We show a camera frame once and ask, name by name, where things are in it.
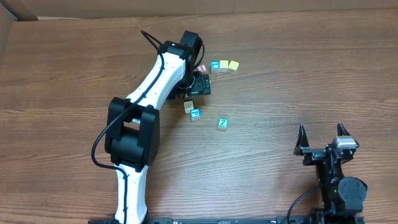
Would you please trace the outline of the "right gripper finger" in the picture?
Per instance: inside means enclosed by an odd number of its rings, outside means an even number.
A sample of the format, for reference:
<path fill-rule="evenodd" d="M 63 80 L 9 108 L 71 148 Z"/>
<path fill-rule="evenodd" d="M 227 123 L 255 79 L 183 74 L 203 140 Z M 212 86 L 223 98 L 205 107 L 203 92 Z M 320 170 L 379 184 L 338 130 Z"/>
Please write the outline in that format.
<path fill-rule="evenodd" d="M 299 127 L 298 139 L 294 149 L 294 155 L 304 156 L 310 150 L 307 135 L 305 132 L 305 126 L 303 124 Z"/>
<path fill-rule="evenodd" d="M 338 136 L 349 136 L 350 133 L 346 130 L 342 122 L 337 124 L 337 134 Z"/>

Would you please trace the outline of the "white natural wood block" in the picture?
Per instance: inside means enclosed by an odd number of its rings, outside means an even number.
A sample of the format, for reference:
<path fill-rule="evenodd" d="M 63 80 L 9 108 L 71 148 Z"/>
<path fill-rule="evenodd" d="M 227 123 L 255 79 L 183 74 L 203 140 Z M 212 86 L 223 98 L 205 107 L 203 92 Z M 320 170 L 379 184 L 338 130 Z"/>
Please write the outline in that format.
<path fill-rule="evenodd" d="M 193 101 L 185 101 L 183 105 L 186 114 L 190 114 L 191 110 L 194 109 Z"/>

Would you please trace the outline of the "blue letter P block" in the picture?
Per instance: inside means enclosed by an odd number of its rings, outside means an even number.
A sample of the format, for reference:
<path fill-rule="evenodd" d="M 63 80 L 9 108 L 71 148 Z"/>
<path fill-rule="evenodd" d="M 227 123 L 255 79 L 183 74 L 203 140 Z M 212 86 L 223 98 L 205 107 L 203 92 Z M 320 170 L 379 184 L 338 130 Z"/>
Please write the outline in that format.
<path fill-rule="evenodd" d="M 190 110 L 190 118 L 192 121 L 201 119 L 201 111 L 199 108 L 194 108 Z"/>

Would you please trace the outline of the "green letter Z block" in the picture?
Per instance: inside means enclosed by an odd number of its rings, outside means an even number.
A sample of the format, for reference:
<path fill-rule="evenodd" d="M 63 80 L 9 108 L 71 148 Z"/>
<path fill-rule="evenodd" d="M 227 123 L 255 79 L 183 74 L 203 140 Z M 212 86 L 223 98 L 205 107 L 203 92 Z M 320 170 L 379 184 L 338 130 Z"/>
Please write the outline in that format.
<path fill-rule="evenodd" d="M 229 119 L 227 118 L 220 118 L 218 120 L 217 128 L 223 131 L 226 131 L 229 125 Z"/>

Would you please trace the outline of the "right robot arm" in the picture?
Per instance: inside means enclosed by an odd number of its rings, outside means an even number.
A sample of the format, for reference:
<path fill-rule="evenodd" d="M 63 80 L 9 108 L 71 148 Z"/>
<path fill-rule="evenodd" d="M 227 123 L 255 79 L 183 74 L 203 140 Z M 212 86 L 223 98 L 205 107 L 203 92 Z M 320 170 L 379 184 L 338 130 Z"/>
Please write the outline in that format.
<path fill-rule="evenodd" d="M 360 179 L 346 177 L 342 165 L 353 160 L 359 143 L 352 138 L 342 123 L 337 125 L 337 136 L 323 149 L 309 146 L 305 127 L 299 127 L 294 155 L 303 156 L 303 165 L 315 166 L 323 208 L 315 212 L 319 223 L 356 223 L 363 211 L 368 186 Z"/>

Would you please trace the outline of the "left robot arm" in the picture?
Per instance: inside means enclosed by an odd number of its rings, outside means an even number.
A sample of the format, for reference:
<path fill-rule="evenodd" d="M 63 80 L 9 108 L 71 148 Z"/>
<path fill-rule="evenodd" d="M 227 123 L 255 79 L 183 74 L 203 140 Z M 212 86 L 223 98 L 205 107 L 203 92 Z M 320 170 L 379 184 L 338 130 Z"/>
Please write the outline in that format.
<path fill-rule="evenodd" d="M 145 31 L 157 60 L 139 87 L 108 107 L 107 125 L 98 136 L 118 178 L 118 207 L 107 223 L 144 223 L 147 170 L 160 146 L 160 109 L 176 96 L 209 95 L 211 81 L 197 70 L 205 46 L 197 33 L 185 31 L 179 42 L 161 43 Z"/>

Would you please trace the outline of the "red letter I block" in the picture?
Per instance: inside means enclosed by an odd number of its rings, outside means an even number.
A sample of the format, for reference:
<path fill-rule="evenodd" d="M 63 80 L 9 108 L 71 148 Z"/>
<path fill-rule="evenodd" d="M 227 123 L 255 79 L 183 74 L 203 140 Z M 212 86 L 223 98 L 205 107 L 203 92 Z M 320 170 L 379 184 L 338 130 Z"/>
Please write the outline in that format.
<path fill-rule="evenodd" d="M 206 68 L 205 65 L 199 65 L 199 66 L 197 67 L 197 70 L 200 71 L 200 72 L 202 72 L 202 73 L 206 73 L 206 72 L 207 72 L 207 68 Z"/>

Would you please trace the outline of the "blue picture block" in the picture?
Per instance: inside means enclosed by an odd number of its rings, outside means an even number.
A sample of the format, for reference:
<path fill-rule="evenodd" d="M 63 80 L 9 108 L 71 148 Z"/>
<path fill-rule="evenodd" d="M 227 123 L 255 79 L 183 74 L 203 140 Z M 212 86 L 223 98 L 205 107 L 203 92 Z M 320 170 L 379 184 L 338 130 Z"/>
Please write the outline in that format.
<path fill-rule="evenodd" d="M 210 70 L 211 73 L 219 73 L 220 72 L 220 61 L 211 61 L 210 62 Z"/>

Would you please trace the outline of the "yellow block middle top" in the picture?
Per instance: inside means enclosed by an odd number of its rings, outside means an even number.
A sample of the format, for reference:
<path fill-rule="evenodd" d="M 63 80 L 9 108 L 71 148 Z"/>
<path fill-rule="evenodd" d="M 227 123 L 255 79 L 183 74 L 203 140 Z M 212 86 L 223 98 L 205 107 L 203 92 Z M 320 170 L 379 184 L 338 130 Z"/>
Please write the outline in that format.
<path fill-rule="evenodd" d="M 228 73 L 229 69 L 229 61 L 228 60 L 220 60 L 220 73 Z"/>

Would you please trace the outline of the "yellow block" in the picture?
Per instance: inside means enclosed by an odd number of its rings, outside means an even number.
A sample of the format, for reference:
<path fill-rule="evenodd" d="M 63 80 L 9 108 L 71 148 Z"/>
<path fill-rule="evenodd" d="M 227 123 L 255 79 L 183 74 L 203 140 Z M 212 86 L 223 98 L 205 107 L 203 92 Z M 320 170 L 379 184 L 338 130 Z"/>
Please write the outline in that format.
<path fill-rule="evenodd" d="M 236 74 L 238 67 L 239 67 L 239 62 L 231 60 L 228 66 L 229 73 Z"/>
<path fill-rule="evenodd" d="M 220 73 L 228 73 L 229 69 L 229 61 L 228 60 L 220 60 Z"/>

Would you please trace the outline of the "yellow block far right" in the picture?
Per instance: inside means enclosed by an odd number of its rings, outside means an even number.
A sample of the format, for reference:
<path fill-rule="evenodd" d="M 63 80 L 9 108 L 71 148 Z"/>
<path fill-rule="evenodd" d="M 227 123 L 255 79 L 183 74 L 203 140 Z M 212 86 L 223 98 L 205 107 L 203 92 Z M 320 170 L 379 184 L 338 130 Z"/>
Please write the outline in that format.
<path fill-rule="evenodd" d="M 239 62 L 231 60 L 228 66 L 229 73 L 236 74 L 238 67 L 239 67 Z"/>

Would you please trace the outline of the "cardboard box corner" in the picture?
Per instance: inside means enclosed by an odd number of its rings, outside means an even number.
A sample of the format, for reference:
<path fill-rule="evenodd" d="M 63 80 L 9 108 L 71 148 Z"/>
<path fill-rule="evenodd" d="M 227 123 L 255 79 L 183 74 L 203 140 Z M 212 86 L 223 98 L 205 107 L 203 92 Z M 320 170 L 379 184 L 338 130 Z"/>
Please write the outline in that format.
<path fill-rule="evenodd" d="M 13 22 L 37 21 L 37 16 L 21 0 L 1 0 L 1 62 Z"/>

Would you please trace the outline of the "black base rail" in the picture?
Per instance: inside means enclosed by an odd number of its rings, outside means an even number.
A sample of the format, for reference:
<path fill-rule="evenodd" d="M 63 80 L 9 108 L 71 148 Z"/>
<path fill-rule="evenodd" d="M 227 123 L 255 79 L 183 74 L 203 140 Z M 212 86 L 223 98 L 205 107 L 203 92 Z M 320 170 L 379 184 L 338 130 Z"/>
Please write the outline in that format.
<path fill-rule="evenodd" d="M 89 224 L 112 224 L 119 223 L 114 217 L 106 220 L 89 220 Z M 214 218 L 214 219 L 172 219 L 169 217 L 158 217 L 158 218 L 147 218 L 145 217 L 144 224 L 287 224 L 286 216 L 278 216 L 275 218 L 255 219 L 255 218 L 243 218 L 243 219 L 226 219 L 226 218 Z M 308 215 L 291 216 L 290 223 L 292 224 L 310 224 L 318 223 L 315 218 L 310 218 Z M 325 223 L 355 223 L 354 221 L 343 221 L 337 222 L 336 220 L 325 221 Z M 363 217 L 358 217 L 356 223 L 365 224 Z"/>

